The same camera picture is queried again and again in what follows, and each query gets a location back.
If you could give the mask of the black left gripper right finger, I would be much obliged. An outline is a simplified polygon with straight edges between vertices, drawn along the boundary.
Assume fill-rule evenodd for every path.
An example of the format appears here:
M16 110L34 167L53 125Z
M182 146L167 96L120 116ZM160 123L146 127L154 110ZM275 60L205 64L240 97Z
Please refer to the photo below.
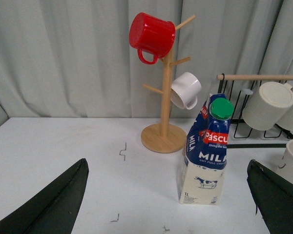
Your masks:
M247 183L271 234L293 234L293 184L252 159Z

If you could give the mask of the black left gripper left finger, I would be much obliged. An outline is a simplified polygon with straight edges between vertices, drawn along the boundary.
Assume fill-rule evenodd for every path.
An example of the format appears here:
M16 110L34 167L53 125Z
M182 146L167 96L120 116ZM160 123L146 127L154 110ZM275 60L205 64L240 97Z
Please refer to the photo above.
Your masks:
M0 221L0 234L70 234L89 174L80 159L30 200Z

